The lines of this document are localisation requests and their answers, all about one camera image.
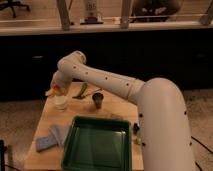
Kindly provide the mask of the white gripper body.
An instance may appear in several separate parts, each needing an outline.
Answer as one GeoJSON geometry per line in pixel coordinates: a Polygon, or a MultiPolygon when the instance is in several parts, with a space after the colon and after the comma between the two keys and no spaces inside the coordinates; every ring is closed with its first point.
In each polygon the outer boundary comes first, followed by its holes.
{"type": "Polygon", "coordinates": [[[58,78],[56,75],[53,76],[52,81],[50,83],[50,88],[52,89],[54,86],[60,87],[62,94],[55,94],[53,92],[53,95],[57,96],[65,96],[68,94],[70,83],[62,81],[60,78],[58,78]]]}

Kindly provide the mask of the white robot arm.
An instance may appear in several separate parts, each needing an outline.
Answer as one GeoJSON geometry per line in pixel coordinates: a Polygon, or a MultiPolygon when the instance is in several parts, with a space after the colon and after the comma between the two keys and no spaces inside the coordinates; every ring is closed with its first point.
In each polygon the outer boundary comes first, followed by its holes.
{"type": "Polygon", "coordinates": [[[175,83],[161,77],[142,81],[89,67],[80,51],[58,61],[51,85],[67,92],[74,79],[137,106],[144,171],[196,171],[186,103],[175,83]]]}

